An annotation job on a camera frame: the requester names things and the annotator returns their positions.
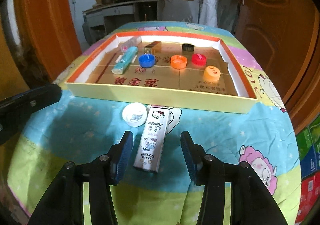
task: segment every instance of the pink bottle cap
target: pink bottle cap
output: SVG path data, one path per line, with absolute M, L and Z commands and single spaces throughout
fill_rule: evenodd
M 196 66 L 205 66 L 207 63 L 207 58 L 202 54 L 196 53 L 192 55 L 191 61 Z

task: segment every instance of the orange bottle cap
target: orange bottle cap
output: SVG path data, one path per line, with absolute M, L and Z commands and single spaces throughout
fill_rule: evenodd
M 181 55 L 173 55 L 170 59 L 170 65 L 174 69 L 181 70 L 184 69 L 187 65 L 187 58 Z
M 208 66 L 205 68 L 203 78 L 205 81 L 216 82 L 220 79 L 221 72 L 215 66 Z

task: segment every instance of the blue bottle cap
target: blue bottle cap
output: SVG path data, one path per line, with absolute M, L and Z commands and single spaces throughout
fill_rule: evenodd
M 139 57 L 139 64 L 143 68 L 151 68 L 156 63 L 156 58 L 152 54 L 143 54 Z

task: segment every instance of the red box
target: red box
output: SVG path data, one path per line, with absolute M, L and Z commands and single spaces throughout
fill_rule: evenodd
M 301 183 L 301 198 L 295 224 L 300 224 L 307 216 L 320 193 L 320 172 L 304 179 Z

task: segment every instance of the metal bolt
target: metal bolt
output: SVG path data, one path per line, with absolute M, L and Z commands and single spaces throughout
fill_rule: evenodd
M 211 155 L 211 154 L 206 154 L 206 155 L 204 156 L 204 159 L 206 159 L 207 161 L 212 161 L 212 160 L 214 159 L 214 156 Z
M 240 165 L 243 168 L 248 168 L 249 167 L 249 163 L 248 162 L 241 162 Z
M 64 166 L 67 168 L 67 169 L 70 169 L 71 167 L 73 167 L 75 164 L 73 162 L 67 162 Z
M 106 154 L 103 154 L 102 156 L 99 157 L 99 159 L 100 161 L 104 162 L 109 159 L 109 156 L 107 156 Z
M 34 107 L 36 104 L 37 104 L 37 102 L 36 102 L 35 100 L 32 100 L 32 101 L 30 102 L 30 106 L 32 106 L 32 107 Z

